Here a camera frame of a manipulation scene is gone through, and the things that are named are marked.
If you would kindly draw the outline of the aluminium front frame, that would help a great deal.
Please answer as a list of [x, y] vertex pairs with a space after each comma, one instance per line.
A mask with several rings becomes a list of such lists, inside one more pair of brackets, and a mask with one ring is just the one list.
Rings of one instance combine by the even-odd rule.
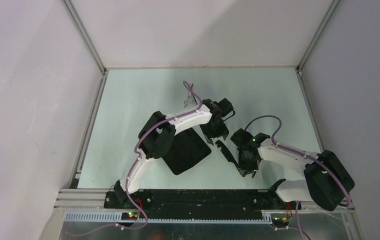
[[62, 189], [55, 207], [75, 222], [100, 222], [142, 226], [144, 223], [270, 224], [303, 214], [321, 214], [310, 202], [285, 203], [267, 190], [143, 189], [132, 201], [120, 202], [109, 189]]

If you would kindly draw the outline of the black handled styling comb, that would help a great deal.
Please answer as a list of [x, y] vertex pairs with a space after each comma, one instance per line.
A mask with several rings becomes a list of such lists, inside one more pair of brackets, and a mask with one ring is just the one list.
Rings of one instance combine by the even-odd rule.
[[233, 163], [235, 167], [238, 169], [238, 163], [235, 160], [234, 156], [232, 155], [231, 151], [228, 149], [228, 147], [220, 140], [217, 140], [215, 142], [215, 145], [219, 148], [219, 150], [221, 151], [225, 159], [228, 162]]

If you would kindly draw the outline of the silver thinning scissors far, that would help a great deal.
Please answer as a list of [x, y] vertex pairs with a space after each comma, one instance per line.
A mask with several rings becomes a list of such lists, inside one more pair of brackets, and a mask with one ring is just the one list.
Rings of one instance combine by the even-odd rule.
[[184, 100], [184, 107], [187, 107], [188, 105], [197, 105], [197, 100], [196, 97], [193, 95], [192, 90], [193, 90], [193, 83], [189, 84], [189, 91], [187, 94], [187, 98]]

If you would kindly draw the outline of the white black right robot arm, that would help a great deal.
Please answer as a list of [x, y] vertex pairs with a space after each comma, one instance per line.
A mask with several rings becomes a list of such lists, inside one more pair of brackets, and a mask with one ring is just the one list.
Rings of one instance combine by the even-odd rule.
[[269, 204], [281, 209], [288, 202], [314, 202], [333, 211], [346, 199], [355, 182], [335, 153], [303, 151], [281, 144], [267, 134], [253, 136], [237, 130], [231, 141], [238, 150], [238, 169], [242, 176], [259, 169], [262, 161], [274, 162], [303, 177], [301, 180], [279, 179], [269, 190]]

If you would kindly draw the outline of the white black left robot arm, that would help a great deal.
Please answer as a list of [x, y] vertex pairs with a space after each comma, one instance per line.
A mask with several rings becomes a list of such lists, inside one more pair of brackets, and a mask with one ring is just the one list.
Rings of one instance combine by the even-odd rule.
[[134, 193], [154, 160], [162, 159], [173, 174], [179, 175], [209, 156], [212, 140], [229, 135], [227, 115], [234, 116], [235, 110], [226, 98], [205, 99], [187, 112], [153, 113], [138, 135], [137, 159], [127, 175], [115, 183], [117, 203], [123, 208], [135, 204]]

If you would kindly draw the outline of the black zippered tool case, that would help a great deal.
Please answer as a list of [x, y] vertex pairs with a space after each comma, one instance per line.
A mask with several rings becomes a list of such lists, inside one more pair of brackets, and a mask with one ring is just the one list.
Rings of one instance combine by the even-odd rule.
[[174, 175], [180, 175], [208, 157], [211, 152], [208, 144], [190, 128], [174, 137], [171, 148], [162, 159]]

